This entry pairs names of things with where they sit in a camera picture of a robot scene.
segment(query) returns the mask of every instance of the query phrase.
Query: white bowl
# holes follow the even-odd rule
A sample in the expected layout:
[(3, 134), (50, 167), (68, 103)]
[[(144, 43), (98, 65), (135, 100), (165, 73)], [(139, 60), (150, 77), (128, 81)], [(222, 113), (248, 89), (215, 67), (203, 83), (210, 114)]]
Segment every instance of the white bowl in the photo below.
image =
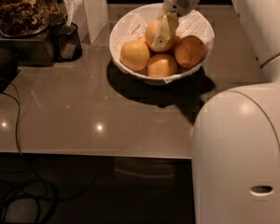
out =
[(207, 53), (204, 59), (192, 69), (185, 70), (185, 72), (181, 74), (172, 75), (170, 77), (154, 78), (132, 71), (120, 61), (119, 56), (121, 46), (125, 42), (135, 40), (140, 35), (143, 35), (147, 25), (155, 20), (160, 14), (161, 6), (162, 4), (151, 4), (129, 12), (117, 22), (111, 32), (109, 40), (112, 60), (119, 70), (125, 74), (131, 74), (134, 77), (143, 79), (146, 83), (153, 85), (168, 84), (198, 71), (209, 57), (215, 40), (213, 28), (208, 20), (200, 12), (192, 10), (190, 14), (180, 18), (176, 34), (181, 37), (186, 35), (198, 36), (206, 46)]

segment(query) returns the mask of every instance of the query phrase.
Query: cable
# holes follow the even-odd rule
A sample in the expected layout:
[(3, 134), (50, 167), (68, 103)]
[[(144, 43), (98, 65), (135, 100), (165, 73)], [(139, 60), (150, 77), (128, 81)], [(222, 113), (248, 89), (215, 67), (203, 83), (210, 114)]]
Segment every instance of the cable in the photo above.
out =
[[(95, 175), (94, 175), (93, 179), (91, 180), (90, 184), (85, 189), (83, 189), (82, 191), (78, 192), (77, 194), (75, 194), (73, 196), (69, 196), (69, 197), (66, 197), (66, 198), (60, 198), (58, 190), (56, 189), (56, 187), (54, 185), (50, 184), (50, 187), (51, 187), (51, 190), (52, 190), (52, 193), (53, 193), (53, 197), (47, 197), (49, 190), (48, 190), (48, 186), (47, 186), (45, 180), (40, 177), (40, 175), (37, 173), (35, 168), (26, 160), (26, 158), (24, 157), (24, 155), (21, 152), (20, 138), (19, 138), (19, 122), (20, 122), (20, 117), (21, 117), (21, 99), (20, 99), (19, 91), (18, 91), (17, 87), (11, 81), (8, 81), (8, 80), (2, 78), (1, 76), (0, 76), (0, 79), (3, 80), (4, 82), (6, 82), (7, 84), (11, 85), (13, 87), (13, 89), (15, 90), (16, 96), (17, 96), (17, 97), (15, 97), (15, 96), (10, 95), (10, 94), (8, 94), (4, 91), (1, 92), (5, 96), (13, 99), (16, 102), (17, 107), (18, 107), (18, 114), (17, 114), (16, 127), (15, 127), (15, 138), (16, 138), (17, 150), (18, 150), (19, 154), (21, 155), (21, 158), (23, 159), (23, 161), (27, 164), (29, 169), (37, 177), (37, 180), (40, 181), (45, 188), (45, 194), (41, 195), (41, 196), (37, 196), (37, 195), (31, 194), (31, 193), (24, 190), (26, 187), (28, 187), (30, 184), (32, 184), (32, 182), (28, 182), (28, 183), (21, 184), (20, 186), (16, 186), (16, 185), (12, 184), (11, 182), (8, 182), (7, 180), (0, 178), (1, 182), (4, 182), (4, 183), (6, 183), (6, 184), (8, 184), (12, 187), (12, 190), (10, 192), (7, 192), (0, 199), (0, 223), (6, 223), (5, 219), (6, 219), (7, 210), (13, 202), (15, 202), (17, 200), (21, 200), (21, 199), (33, 199), (35, 201), (35, 204), (36, 204), (36, 207), (37, 207), (37, 213), (36, 213), (36, 216), (35, 216), (35, 222), (34, 223), (35, 224), (47, 224), (48, 220), (54, 214), (54, 211), (57, 207), (58, 202), (71, 201), (71, 200), (83, 195), (85, 192), (87, 192), (92, 187), (92, 185), (93, 185), (94, 181), (96, 180), (97, 176), (100, 174), (105, 162), (104, 161), (102, 162), (101, 166), (98, 168), (98, 170), (95, 173)], [(49, 202), (51, 202), (51, 207), (50, 207), (49, 211), (44, 216), (44, 218), (40, 221), (39, 221), (39, 219), (40, 219), (40, 214), (41, 214), (41, 205), (40, 205), (39, 201), (49, 201)]]

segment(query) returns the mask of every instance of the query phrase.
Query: gray countertop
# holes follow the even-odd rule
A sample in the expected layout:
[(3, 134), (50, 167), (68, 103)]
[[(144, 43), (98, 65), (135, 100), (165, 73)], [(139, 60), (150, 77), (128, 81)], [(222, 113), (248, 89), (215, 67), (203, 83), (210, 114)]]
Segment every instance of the gray countertop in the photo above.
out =
[[(211, 22), (215, 47), (203, 68), (166, 86), (124, 75), (112, 63), (112, 22), (83, 55), (52, 67), (20, 67), (23, 153), (191, 158), (191, 133), (201, 106), (220, 91), (264, 82), (233, 7), (198, 10)], [(6, 93), (15, 95), (11, 86)], [(18, 152), (17, 105), (0, 94), (0, 152)]]

